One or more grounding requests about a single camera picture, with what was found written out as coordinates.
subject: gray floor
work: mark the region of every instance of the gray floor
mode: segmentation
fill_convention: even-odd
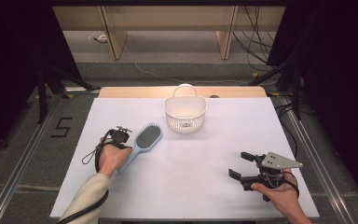
[[[178,85],[190,82],[193,85],[242,85],[253,79],[255,70],[247,61],[247,54],[233,40],[228,60],[221,60],[214,33],[210,32],[133,32],[127,40],[127,49],[118,61],[109,58],[107,46],[92,41],[98,32],[66,33],[68,43],[77,61],[82,77],[95,86],[143,86]],[[253,50],[263,55],[260,46],[253,44]],[[250,61],[256,68],[269,69],[255,58]],[[275,91],[276,77],[266,81],[266,91]],[[65,82],[65,86],[75,86]],[[22,111],[7,137],[8,147],[0,148],[0,192],[9,180],[21,154],[34,130],[38,127],[38,102],[36,93],[30,96],[29,108]],[[60,185],[76,149],[77,140],[96,93],[75,93],[59,99],[43,136],[40,139],[27,168],[21,177],[0,223],[55,223],[49,212],[55,203]],[[271,98],[275,105],[282,105],[283,97]],[[358,187],[349,175],[345,165],[334,155],[330,143],[317,116],[308,105],[301,108],[302,123],[312,143],[332,177],[340,196],[348,206],[353,223],[358,223]],[[70,127],[66,137],[53,138],[64,134],[56,130],[60,118],[72,118],[62,122]],[[282,121],[296,135],[292,121],[287,115]],[[294,141],[287,135],[290,145]],[[315,223],[339,223],[339,219],[321,182],[315,173],[304,146],[298,143],[297,160],[305,165],[302,174],[310,189],[321,217]],[[100,223],[112,223],[101,220]],[[286,223],[284,220],[257,221],[257,223]]]

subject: white table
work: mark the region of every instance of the white table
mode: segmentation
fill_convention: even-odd
[[[244,191],[228,176],[228,169],[258,175],[255,155],[269,151],[294,159],[269,98],[207,99],[205,123],[196,133],[181,135],[165,120],[164,98],[98,98],[78,142],[66,178],[51,212],[60,217],[76,190],[95,174],[93,161],[83,165],[98,139],[109,129],[124,126],[136,134],[150,122],[159,124],[161,140],[148,153],[138,155],[124,174],[115,174],[101,217],[116,220],[259,220],[282,215],[254,191]],[[299,169],[293,170],[299,201],[308,217],[318,217]]]

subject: white sleeve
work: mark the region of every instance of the white sleeve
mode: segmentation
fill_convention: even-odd
[[[98,202],[109,189],[110,186],[110,177],[103,174],[96,174],[90,177],[86,183],[78,190],[75,198],[72,200],[71,204],[68,206],[66,211],[63,213],[60,220],[71,216],[74,213],[77,213],[94,203]],[[82,217],[75,219],[70,222],[72,224],[76,223],[88,223],[88,224],[97,224],[99,216],[103,211],[103,205],[98,208],[90,211]]]

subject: white plastic basket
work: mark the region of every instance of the white plastic basket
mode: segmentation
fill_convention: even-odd
[[[194,90],[194,95],[176,96],[177,90],[186,87]],[[165,114],[168,126],[178,133],[193,133],[203,122],[206,111],[206,100],[197,95],[197,90],[189,84],[181,84],[173,95],[165,100]]]

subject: hair brush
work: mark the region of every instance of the hair brush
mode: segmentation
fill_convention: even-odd
[[[119,173],[123,173],[135,157],[140,153],[149,151],[161,138],[161,129],[155,123],[150,123],[138,134],[135,139],[135,146],[132,153],[126,159],[124,164],[118,168]]]

